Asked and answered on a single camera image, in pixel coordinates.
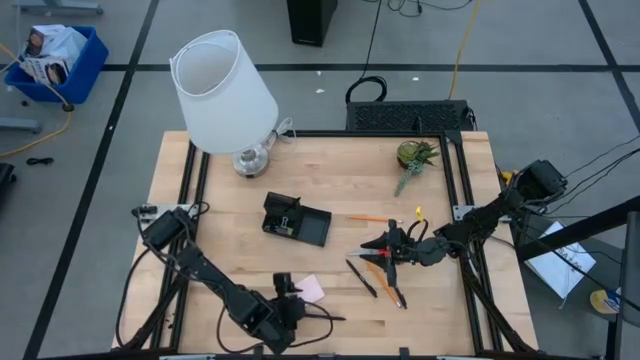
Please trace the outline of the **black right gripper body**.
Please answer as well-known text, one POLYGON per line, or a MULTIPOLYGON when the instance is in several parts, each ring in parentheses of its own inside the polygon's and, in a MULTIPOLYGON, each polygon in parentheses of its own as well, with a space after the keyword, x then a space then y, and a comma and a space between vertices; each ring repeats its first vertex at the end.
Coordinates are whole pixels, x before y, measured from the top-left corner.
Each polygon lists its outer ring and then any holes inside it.
POLYGON ((387 231, 387 282, 391 288, 397 286, 396 266, 401 263, 414 261, 416 240, 411 237, 413 229, 418 225, 415 221, 407 231, 399 227, 396 220, 388 221, 387 231))

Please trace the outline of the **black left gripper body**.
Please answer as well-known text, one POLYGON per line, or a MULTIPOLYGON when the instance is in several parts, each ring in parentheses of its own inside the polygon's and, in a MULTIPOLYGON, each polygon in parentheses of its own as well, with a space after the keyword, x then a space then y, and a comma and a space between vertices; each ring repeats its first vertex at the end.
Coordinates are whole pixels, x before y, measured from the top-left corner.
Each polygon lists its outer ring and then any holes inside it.
POLYGON ((277 296, 273 302, 284 327, 295 331, 298 322, 306 316, 305 301, 297 295, 283 295, 277 296))

